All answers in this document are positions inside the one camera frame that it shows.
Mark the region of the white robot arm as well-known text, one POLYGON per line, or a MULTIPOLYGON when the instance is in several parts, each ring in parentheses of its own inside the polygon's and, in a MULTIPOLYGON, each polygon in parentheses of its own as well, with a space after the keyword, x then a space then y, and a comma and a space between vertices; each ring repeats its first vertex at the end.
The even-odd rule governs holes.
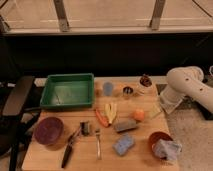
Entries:
POLYGON ((177 67, 168 71, 167 85, 159 95, 159 103, 167 113, 172 113, 185 96, 193 98, 213 114, 213 87, 203 83, 204 73, 197 66, 177 67))

